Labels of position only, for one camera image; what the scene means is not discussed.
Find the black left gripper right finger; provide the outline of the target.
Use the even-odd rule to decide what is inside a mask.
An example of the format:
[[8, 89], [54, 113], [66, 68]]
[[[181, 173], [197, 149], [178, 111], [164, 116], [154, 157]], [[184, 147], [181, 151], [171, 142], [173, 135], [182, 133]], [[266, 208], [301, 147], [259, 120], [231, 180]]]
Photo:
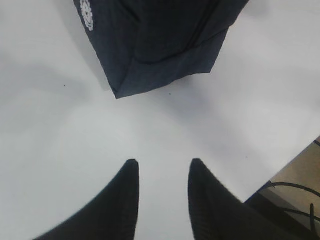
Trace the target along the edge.
[[296, 240], [234, 197], [201, 159], [188, 176], [188, 204], [196, 240]]

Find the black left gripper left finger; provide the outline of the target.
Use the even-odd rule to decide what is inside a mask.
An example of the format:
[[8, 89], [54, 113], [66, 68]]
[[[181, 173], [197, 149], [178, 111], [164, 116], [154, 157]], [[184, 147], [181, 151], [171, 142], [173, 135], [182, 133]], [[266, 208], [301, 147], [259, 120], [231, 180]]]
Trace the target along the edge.
[[139, 201], [139, 164], [129, 159], [91, 202], [39, 239], [133, 240]]

